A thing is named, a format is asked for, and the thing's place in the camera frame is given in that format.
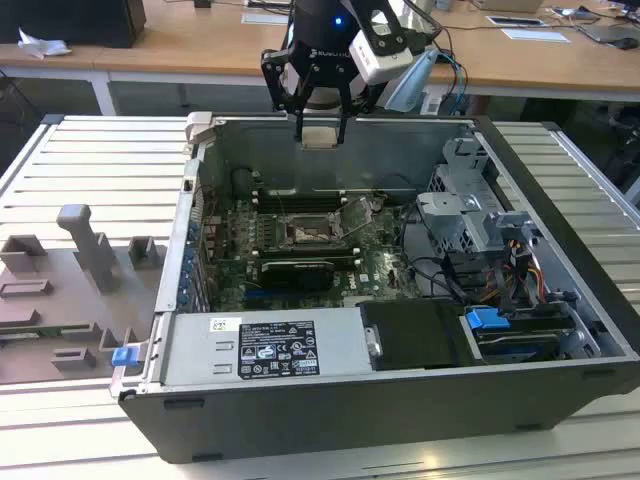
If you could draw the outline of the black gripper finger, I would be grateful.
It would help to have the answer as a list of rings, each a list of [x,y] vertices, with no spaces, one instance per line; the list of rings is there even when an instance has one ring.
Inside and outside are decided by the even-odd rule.
[[[298,73],[298,84],[293,93],[289,93],[281,81],[287,65],[290,65]],[[304,109],[316,86],[318,64],[305,55],[302,50],[295,52],[294,48],[279,51],[267,49],[262,52],[261,70],[272,99],[273,108],[296,117],[294,139],[296,142],[301,142]]]
[[[348,83],[340,85],[338,92],[340,97],[340,115],[337,144],[340,145],[344,143],[348,119],[360,114],[368,114],[374,108],[375,87],[366,84],[355,99],[351,96],[351,89]]]

